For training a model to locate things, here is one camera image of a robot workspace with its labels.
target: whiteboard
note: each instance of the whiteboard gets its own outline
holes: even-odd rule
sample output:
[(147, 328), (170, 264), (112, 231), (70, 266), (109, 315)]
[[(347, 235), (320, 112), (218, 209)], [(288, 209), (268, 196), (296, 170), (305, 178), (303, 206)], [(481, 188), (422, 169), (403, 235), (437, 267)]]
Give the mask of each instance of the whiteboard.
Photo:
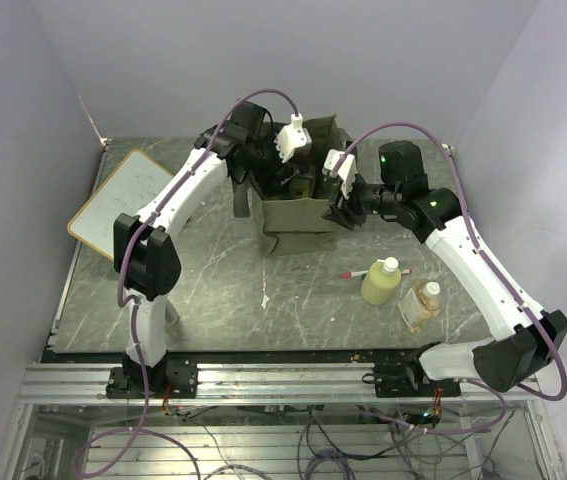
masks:
[(70, 235), (110, 260), (114, 220), (135, 215), (172, 179), (172, 174), (140, 150), (132, 150), (67, 225)]

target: metal frame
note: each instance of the metal frame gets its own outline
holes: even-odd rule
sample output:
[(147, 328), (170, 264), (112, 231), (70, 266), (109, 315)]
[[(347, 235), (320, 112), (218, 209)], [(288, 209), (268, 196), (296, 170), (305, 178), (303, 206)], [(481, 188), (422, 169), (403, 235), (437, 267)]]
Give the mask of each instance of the metal frame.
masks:
[[(116, 364), (33, 364), (24, 376), (18, 397), (20, 405), (143, 405), (143, 399), (110, 400), (105, 397), (111, 368)], [(334, 403), (431, 403), (428, 397), (377, 398), (373, 385), (361, 377), (371, 373), (371, 363), (294, 364), (198, 364), (199, 385), (194, 399), (180, 405), (294, 405)], [(535, 379), (528, 380), (531, 385)], [(507, 401), (535, 397), (512, 389)], [(494, 402), (494, 395), (470, 384), (462, 384), (460, 397), (449, 402)], [(152, 399), (160, 405), (161, 399)]]
[[(109, 140), (106, 140), (92, 192), (98, 188), (109, 146)], [(32, 427), (35, 413), (40, 406), (143, 405), (142, 399), (111, 400), (106, 398), (105, 387), (108, 384), (110, 370), (119, 366), (119, 364), (111, 363), (115, 361), (115, 356), (54, 354), (52, 350), (80, 249), (81, 244), (77, 241), (52, 321), (50, 337), (43, 352), (43, 361), (48, 363), (30, 365), (24, 376), (0, 456), (0, 480), (13, 478), (15, 469), (22, 461), (21, 457), (25, 450), (23, 447), (27, 446), (28, 433)], [(356, 363), (355, 359), (349, 358), (349, 355), (346, 355), (345, 352), (343, 355), (337, 354), (332, 357), (323, 355), (322, 358), (327, 358), (327, 360), (316, 360), (331, 363), (310, 363), (313, 360), (308, 360), (308, 355), (315, 353), (323, 352), (306, 352), (304, 354), (298, 352), (287, 354), (283, 352), (275, 354), (251, 352), (242, 357), (239, 356), (239, 352), (198, 354), (199, 360), (196, 363), (199, 369), (200, 383), (197, 396), (194, 399), (179, 400), (178, 404), (181, 406), (276, 406), (344, 403), (399, 405), (431, 402), (431, 398), (427, 397), (377, 398), (374, 387), (361, 382), (361, 377), (365, 373), (372, 372), (374, 367), (372, 362), (376, 357), (376, 352), (369, 351), (369, 356), (362, 356), (361, 362), (368, 363)], [(270, 359), (271, 363), (259, 363), (262, 356), (268, 355), (275, 356), (275, 358)], [(348, 358), (341, 362), (340, 360), (344, 357)], [(236, 358), (241, 358), (242, 363), (233, 363)], [(535, 377), (529, 378), (526, 383), (538, 388)], [(479, 387), (466, 383), (463, 383), (461, 387), (461, 396), (449, 397), (445, 401), (450, 404), (461, 405), (495, 401), (491, 393)], [(552, 471), (544, 472), (545, 477), (548, 480), (567, 479), (564, 473), (563, 459), (555, 443), (543, 402), (518, 388), (510, 390), (504, 394), (504, 397), (508, 402), (526, 403), (525, 418), (534, 449), (540, 456), (539, 463), (543, 468), (550, 466), (552, 469)], [(161, 403), (162, 399), (150, 400), (152, 406), (160, 406)], [(463, 418), (461, 418), (461, 425), (462, 427), (467, 426), (463, 424)], [(466, 440), (466, 449), (470, 464), (479, 463), (480, 449), (473, 438)], [(472, 477), (478, 478), (478, 472), (474, 471)]]

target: metal bracket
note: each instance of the metal bracket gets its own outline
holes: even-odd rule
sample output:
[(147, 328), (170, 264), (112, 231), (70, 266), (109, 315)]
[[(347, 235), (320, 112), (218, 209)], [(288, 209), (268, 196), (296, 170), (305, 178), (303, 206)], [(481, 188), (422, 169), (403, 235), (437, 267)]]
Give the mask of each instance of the metal bracket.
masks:
[[(163, 397), (167, 386), (172, 391), (170, 398), (196, 398), (198, 368), (187, 360), (168, 360), (165, 367), (165, 382), (152, 392), (153, 397)], [(137, 399), (145, 396), (143, 383), (130, 376), (123, 367), (114, 367), (105, 387), (109, 399)]]
[(187, 360), (168, 360), (167, 383), (172, 386), (170, 398), (196, 398), (199, 370)]
[(415, 381), (408, 372), (411, 370), (403, 363), (376, 364), (364, 381), (374, 383), (377, 398), (434, 397), (436, 387), (441, 387), (443, 397), (461, 395), (461, 387), (454, 380), (431, 381), (424, 377), (422, 381)]

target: white bottle cap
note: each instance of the white bottle cap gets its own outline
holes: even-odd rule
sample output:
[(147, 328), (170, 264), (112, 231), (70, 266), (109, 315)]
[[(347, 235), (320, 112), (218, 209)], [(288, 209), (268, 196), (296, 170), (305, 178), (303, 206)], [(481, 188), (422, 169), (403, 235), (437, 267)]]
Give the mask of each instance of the white bottle cap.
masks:
[(387, 257), (383, 262), (383, 273), (392, 275), (399, 268), (399, 261), (394, 257)]
[(428, 282), (423, 289), (423, 293), (428, 298), (434, 298), (441, 293), (441, 287), (436, 282)]

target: white plastic part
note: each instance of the white plastic part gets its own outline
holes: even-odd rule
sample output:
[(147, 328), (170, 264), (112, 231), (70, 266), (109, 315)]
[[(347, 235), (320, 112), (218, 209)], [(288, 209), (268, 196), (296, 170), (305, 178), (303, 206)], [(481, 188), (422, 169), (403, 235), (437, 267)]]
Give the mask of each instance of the white plastic part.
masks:
[[(129, 305), (130, 320), (132, 317), (132, 308), (134, 302)], [(143, 352), (143, 360), (145, 365), (152, 368), (159, 363), (167, 352), (165, 345), (165, 320), (167, 315), (167, 295), (156, 297), (150, 302), (145, 296), (141, 295), (141, 306), (136, 318), (136, 333), (141, 344)], [(136, 345), (132, 341), (132, 333), (130, 329), (130, 339), (125, 349), (130, 359), (136, 363), (141, 363), (136, 353)]]
[[(205, 149), (203, 148), (192, 149), (185, 165), (174, 175), (170, 183), (161, 190), (161, 193), (154, 200), (138, 211), (138, 214), (141, 216), (141, 222), (146, 220), (156, 210), (157, 205), (165, 198), (172, 186), (185, 175), (185, 172), (191, 170), (204, 151)], [(179, 188), (172, 199), (165, 205), (161, 215), (154, 221), (152, 226), (154, 228), (164, 227), (165, 232), (172, 238), (172, 242), (176, 244), (176, 239), (179, 233), (181, 233), (183, 225), (192, 216), (194, 210), (226, 178), (227, 164), (225, 160), (221, 160), (215, 153), (210, 152), (196, 173)]]
[(474, 368), (472, 350), (492, 340), (487, 338), (478, 342), (435, 345), (421, 354), (419, 363), (430, 380), (479, 378)]
[[(494, 262), (497, 268), (505, 275), (516, 288), (530, 310), (541, 318), (543, 307), (530, 297), (514, 281), (503, 268), (501, 262), (481, 240), (482, 251)], [(517, 303), (503, 286), (498, 277), (490, 270), (478, 253), (475, 253), (463, 217), (457, 217), (445, 224), (445, 229), (434, 230), (425, 241), (425, 244), (452, 270), (463, 287), (468, 291), (474, 303), (485, 317), (490, 333), (496, 340), (504, 340), (514, 335), (514, 327), (523, 328), (531, 325), (527, 315), (519, 310)]]
[(303, 116), (300, 113), (292, 115), (290, 124), (284, 126), (274, 139), (276, 150), (283, 163), (292, 158), (297, 150), (309, 147), (311, 143), (310, 134), (303, 128)]
[(383, 262), (383, 273), (392, 275), (399, 268), (399, 261), (394, 257), (387, 257)]
[[(138, 211), (142, 222), (156, 210), (158, 203), (167, 195), (178, 179), (182, 178), (185, 172), (191, 170), (192, 165), (201, 157), (203, 152), (204, 149), (202, 148), (198, 150), (193, 149), (185, 165), (183, 165), (170, 183), (168, 183), (154, 200)], [(154, 221), (152, 226), (154, 228), (165, 227), (166, 233), (172, 238), (172, 242), (176, 244), (183, 225), (185, 225), (185, 222), (187, 222), (188, 218), (194, 213), (194, 210), (201, 204), (203, 199), (207, 197), (212, 190), (221, 185), (226, 178), (227, 165), (225, 161), (219, 159), (216, 154), (210, 153), (194, 176), (190, 177), (165, 205), (161, 215)], [(154, 301), (150, 302), (145, 295), (139, 292), (135, 293), (141, 298), (136, 331), (141, 344), (145, 364), (148, 367), (153, 367), (163, 358), (167, 351), (165, 346), (166, 315), (169, 317), (168, 320), (172, 320), (171, 317), (173, 317), (174, 314), (168, 311), (167, 295), (156, 297)], [(126, 353), (132, 360), (139, 363), (131, 335)]]
[[(327, 158), (323, 164), (323, 175), (327, 175), (332, 172), (334, 165), (339, 161), (339, 158), (343, 155), (343, 151), (340, 150), (330, 150), (327, 152)], [(352, 184), (354, 183), (354, 177), (356, 176), (356, 158), (351, 153), (347, 156), (339, 171), (337, 173), (338, 177), (341, 179), (341, 192), (345, 198), (350, 196), (350, 191), (352, 190)]]
[(439, 293), (441, 293), (441, 287), (436, 282), (427, 282), (425, 288), (423, 289), (423, 293), (428, 298), (434, 298)]

